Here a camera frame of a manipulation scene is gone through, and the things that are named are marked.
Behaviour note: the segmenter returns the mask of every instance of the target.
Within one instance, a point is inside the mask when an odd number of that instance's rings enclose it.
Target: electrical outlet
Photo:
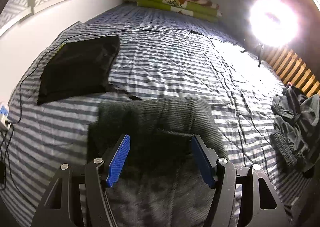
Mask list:
[[[7,116],[0,114],[0,129],[1,130],[9,130],[11,126],[11,122],[8,121]]]
[[[9,107],[5,103],[0,103],[0,114],[3,114],[4,116],[8,116],[9,113]]]

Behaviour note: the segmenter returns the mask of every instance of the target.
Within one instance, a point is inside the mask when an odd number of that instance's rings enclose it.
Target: wooden headboard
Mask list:
[[[272,67],[284,85],[290,82],[308,97],[320,94],[319,81],[292,49],[287,46],[265,47],[262,59]]]

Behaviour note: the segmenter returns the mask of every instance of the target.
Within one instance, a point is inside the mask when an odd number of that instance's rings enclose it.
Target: bright light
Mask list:
[[[280,0],[258,0],[251,9],[250,22],[255,36],[270,46],[281,46],[297,34],[297,17]]]

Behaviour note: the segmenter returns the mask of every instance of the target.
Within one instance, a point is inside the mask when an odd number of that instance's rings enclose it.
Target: blue and white striped blanket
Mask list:
[[[308,180],[300,173],[284,172],[282,158],[269,140],[272,98],[284,87],[269,65],[263,61],[258,68],[257,59],[241,53],[242,48],[217,25],[127,4],[63,31],[26,72],[29,74],[44,56],[22,84],[22,119],[15,125],[8,149],[15,183],[35,207],[62,163],[86,163],[87,130],[97,120],[98,103],[130,101],[125,95],[105,93],[37,106],[39,79],[54,55],[50,50],[71,36],[78,35],[67,42],[113,32],[119,35],[121,46],[110,73],[111,83],[142,99],[197,96],[208,101],[229,159],[242,166],[260,164],[284,203],[291,204],[300,196]],[[16,121],[19,116],[17,88],[11,98],[10,118]],[[0,196],[20,225],[30,226],[35,209],[17,191],[8,173],[7,160],[7,188]],[[238,187],[235,221],[240,199]]]

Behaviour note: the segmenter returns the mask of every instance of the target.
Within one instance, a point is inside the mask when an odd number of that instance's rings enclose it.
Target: metal screw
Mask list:
[[[228,161],[225,159],[225,158],[220,158],[218,159],[218,161],[221,163],[221,164],[227,164]]]
[[[260,169],[261,169],[261,166],[260,166],[259,164],[253,164],[253,165],[252,165],[252,168],[253,168],[254,170],[260,170]]]
[[[103,159],[102,158],[95,158],[93,161],[96,164],[100,164],[103,161]]]
[[[69,167],[69,165],[68,165],[67,163],[64,163],[64,164],[61,165],[60,168],[61,168],[62,170],[66,170],[68,167]]]

